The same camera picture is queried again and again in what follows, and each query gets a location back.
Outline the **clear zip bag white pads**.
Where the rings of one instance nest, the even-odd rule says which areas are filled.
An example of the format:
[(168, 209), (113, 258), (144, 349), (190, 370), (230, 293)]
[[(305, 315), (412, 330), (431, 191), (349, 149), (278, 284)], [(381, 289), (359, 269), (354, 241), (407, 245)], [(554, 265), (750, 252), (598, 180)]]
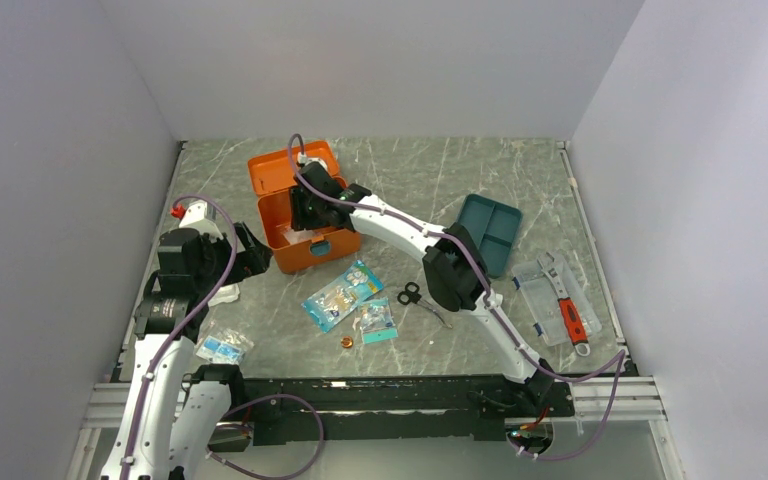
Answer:
[(308, 239), (307, 231), (297, 231), (291, 227), (285, 227), (282, 230), (282, 236), (288, 244), (297, 244)]

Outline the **orange medicine box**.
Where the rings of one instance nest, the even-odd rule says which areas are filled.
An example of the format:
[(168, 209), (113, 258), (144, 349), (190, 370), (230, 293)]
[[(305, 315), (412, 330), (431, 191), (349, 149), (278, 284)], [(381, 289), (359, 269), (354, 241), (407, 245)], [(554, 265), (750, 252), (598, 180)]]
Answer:
[(253, 157), (248, 170), (267, 244), (281, 272), (292, 274), (360, 250), (358, 233), (317, 215), (315, 209), (324, 203), (302, 192), (285, 152)]

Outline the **white gauze pack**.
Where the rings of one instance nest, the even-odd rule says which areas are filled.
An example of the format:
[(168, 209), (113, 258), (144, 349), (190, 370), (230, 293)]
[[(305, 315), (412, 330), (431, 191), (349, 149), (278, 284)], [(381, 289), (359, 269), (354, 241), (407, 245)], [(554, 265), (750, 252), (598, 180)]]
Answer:
[(240, 290), (237, 284), (221, 287), (215, 295), (209, 300), (209, 306), (232, 303), (239, 299)]

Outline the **blue cotton swab pack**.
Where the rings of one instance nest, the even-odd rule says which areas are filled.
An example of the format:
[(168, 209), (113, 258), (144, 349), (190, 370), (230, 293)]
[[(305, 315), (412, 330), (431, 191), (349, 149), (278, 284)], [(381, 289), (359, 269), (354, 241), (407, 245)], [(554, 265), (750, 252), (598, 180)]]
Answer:
[(309, 296), (302, 308), (322, 333), (328, 333), (382, 289), (381, 280), (356, 260), (341, 276)]

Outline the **clear bag blue packets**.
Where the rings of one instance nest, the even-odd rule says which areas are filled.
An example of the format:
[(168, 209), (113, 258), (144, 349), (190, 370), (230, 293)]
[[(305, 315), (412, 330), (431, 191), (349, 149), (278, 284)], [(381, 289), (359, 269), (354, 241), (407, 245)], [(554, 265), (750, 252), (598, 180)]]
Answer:
[(241, 366), (253, 348), (254, 342), (240, 331), (209, 320), (201, 327), (195, 355), (210, 364)]

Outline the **small teal bandage pack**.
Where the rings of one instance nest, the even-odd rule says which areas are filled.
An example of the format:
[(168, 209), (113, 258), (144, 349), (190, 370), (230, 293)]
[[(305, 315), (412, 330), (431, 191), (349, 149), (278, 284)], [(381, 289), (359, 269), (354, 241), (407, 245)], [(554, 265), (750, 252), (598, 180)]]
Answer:
[(364, 344), (373, 344), (398, 337), (390, 302), (387, 298), (363, 302), (358, 308), (355, 326)]

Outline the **black handled scissors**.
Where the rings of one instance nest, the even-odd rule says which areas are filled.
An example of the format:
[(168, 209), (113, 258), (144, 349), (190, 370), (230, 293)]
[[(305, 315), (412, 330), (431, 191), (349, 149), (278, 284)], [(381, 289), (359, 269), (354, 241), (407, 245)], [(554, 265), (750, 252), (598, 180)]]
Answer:
[(432, 313), (446, 329), (452, 329), (453, 326), (447, 322), (431, 302), (424, 299), (420, 286), (416, 282), (407, 282), (403, 289), (397, 294), (397, 301), (404, 306), (417, 305)]

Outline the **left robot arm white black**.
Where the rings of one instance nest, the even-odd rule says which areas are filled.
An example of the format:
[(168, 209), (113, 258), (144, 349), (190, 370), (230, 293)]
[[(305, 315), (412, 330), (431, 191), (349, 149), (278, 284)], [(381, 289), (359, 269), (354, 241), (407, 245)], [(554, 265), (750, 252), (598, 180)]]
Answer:
[(161, 235), (159, 266), (134, 313), (135, 366), (101, 478), (189, 479), (217, 423), (245, 411), (238, 364), (188, 369), (209, 296), (269, 268), (271, 250), (245, 223), (233, 228), (233, 239), (191, 226)]

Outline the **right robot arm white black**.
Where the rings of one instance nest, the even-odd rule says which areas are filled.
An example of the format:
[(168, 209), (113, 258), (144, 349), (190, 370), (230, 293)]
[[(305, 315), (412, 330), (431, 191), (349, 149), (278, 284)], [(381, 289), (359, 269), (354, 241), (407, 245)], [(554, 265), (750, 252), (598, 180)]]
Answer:
[(502, 308), (468, 231), (421, 221), (383, 201), (370, 190), (340, 186), (319, 163), (289, 161), (294, 180), (313, 198), (309, 208), (329, 226), (346, 228), (395, 247), (417, 260), (427, 292), (442, 309), (475, 323), (495, 348), (511, 401), (524, 415), (560, 413), (560, 377), (526, 342)]

